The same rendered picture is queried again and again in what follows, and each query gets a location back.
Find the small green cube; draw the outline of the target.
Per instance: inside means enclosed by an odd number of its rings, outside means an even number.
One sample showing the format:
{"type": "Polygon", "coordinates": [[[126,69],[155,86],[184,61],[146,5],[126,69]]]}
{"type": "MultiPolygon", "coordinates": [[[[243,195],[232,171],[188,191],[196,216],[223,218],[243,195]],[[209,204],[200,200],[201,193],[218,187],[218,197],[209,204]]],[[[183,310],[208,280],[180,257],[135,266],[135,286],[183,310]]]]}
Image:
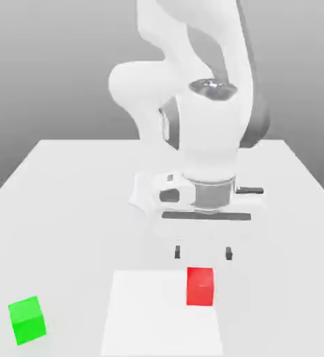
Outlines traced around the small green cube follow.
{"type": "Polygon", "coordinates": [[[46,335],[45,318],[37,296],[11,303],[8,311],[18,346],[46,335]]]}

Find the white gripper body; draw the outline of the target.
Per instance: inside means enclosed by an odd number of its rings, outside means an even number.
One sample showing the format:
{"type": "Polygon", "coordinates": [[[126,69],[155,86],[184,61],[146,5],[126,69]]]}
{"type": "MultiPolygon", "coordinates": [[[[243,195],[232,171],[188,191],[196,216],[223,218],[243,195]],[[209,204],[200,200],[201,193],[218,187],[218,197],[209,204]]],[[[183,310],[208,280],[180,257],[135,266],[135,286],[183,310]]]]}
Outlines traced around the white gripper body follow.
{"type": "Polygon", "coordinates": [[[264,205],[233,204],[217,213],[166,211],[159,219],[159,236],[237,239],[264,232],[264,205]]]}

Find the small red cube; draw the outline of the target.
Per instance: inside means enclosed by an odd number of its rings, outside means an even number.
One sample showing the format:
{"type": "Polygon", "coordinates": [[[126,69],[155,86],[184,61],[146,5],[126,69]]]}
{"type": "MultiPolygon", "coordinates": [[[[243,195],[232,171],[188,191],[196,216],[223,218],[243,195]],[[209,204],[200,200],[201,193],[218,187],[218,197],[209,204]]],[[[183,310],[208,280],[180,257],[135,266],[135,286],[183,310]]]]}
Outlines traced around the small red cube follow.
{"type": "Polygon", "coordinates": [[[213,306],[215,276],[212,268],[187,268],[187,305],[213,306]]]}

